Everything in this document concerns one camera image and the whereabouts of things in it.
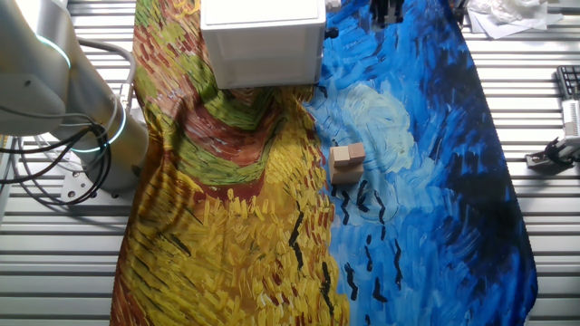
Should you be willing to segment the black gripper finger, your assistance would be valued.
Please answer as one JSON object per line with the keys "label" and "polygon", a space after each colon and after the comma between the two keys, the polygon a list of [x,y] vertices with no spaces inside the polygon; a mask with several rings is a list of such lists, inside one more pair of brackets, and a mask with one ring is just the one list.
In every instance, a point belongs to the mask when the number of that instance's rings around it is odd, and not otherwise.
{"label": "black gripper finger", "polygon": [[377,26],[385,26],[386,0],[371,0],[369,10],[372,23]]}
{"label": "black gripper finger", "polygon": [[388,1],[388,13],[387,22],[388,23],[401,23],[403,21],[402,16],[402,5],[404,0],[389,0]]}

